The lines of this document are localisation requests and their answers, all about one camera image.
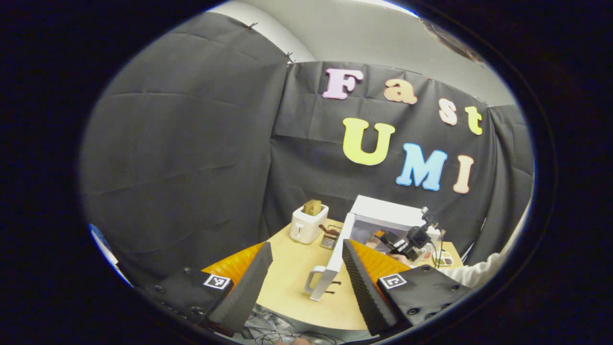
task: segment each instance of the black curtain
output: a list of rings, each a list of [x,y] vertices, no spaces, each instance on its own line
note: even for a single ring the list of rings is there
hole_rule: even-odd
[[[460,254],[474,243],[469,262],[500,250],[531,187],[528,132],[516,107],[488,108],[394,68],[288,62],[255,29],[205,13],[154,41],[111,81],[85,134],[81,189],[88,221],[133,282],[205,267],[264,241],[312,198],[339,221],[359,194],[427,206]],[[328,68],[365,77],[348,99],[327,99]],[[388,79],[411,82],[417,103],[387,100]],[[454,102],[456,125],[441,120],[441,98]],[[471,106],[482,116],[481,135],[468,126]],[[370,125],[365,152],[376,147],[375,123],[395,127],[382,163],[345,156],[348,117]],[[435,150],[447,154],[438,191],[396,183],[405,143],[419,145],[426,160]],[[466,194],[452,190],[458,155],[474,159]]]
[[[205,13],[142,50],[96,104],[82,148],[88,221],[139,283],[259,241],[287,58]]]

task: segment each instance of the person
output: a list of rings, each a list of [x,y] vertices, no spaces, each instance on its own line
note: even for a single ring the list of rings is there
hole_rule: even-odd
[[[485,284],[487,281],[490,280],[490,278],[494,276],[494,274],[496,274],[496,272],[498,272],[500,266],[502,266],[509,252],[511,251],[511,248],[513,248],[513,246],[517,242],[517,237],[519,236],[519,233],[524,227],[528,210],[530,209],[530,204],[531,202],[528,202],[528,206],[526,206],[524,214],[517,223],[515,230],[513,230],[509,241],[507,241],[506,245],[504,245],[504,248],[500,251],[500,253],[493,253],[487,258],[486,261],[477,263],[472,266],[464,266],[461,268],[444,267],[440,268],[439,271],[441,271],[447,277],[450,277],[451,279],[457,281],[458,283],[466,287],[474,288]],[[404,255],[388,255],[409,266],[409,260]]]

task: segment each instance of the hand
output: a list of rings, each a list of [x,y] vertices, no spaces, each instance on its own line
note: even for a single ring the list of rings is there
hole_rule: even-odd
[[[402,262],[402,263],[404,263],[406,266],[410,265],[409,259],[407,259],[406,256],[404,256],[402,254],[390,254],[390,253],[387,253],[387,255],[392,257],[392,258],[394,258],[394,259],[396,259],[396,260],[398,260],[398,261],[400,261],[400,262]]]
[[[292,341],[291,344],[288,343],[282,343],[280,340],[277,341],[275,343],[275,345],[311,345],[311,343],[308,342],[308,340],[304,339],[304,338],[296,338]]]

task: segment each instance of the letter u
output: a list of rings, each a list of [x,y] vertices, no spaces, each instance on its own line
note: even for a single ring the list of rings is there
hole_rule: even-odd
[[[343,152],[353,162],[363,165],[377,165],[387,157],[389,149],[389,139],[396,129],[392,125],[385,123],[375,124],[375,129],[379,132],[377,138],[377,148],[372,153],[362,151],[362,136],[364,130],[368,128],[368,122],[348,117],[343,120],[345,125],[345,138],[343,139]]]

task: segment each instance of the wooden table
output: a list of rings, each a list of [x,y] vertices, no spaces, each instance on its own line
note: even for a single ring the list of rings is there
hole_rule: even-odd
[[[335,220],[326,220],[325,226],[343,226]],[[326,266],[332,250],[321,246],[321,237],[311,244],[302,244],[289,237],[291,225],[272,236],[273,262],[268,269],[257,303],[277,314],[306,324],[339,330],[366,330],[366,323],[357,305],[345,264],[334,279],[340,285],[332,284],[319,301],[310,299],[304,290],[309,272],[315,266]],[[462,261],[451,242],[444,242],[443,249],[453,255],[454,266],[461,267]],[[417,263],[416,266],[432,264],[432,260]],[[318,280],[318,274],[311,286]]]

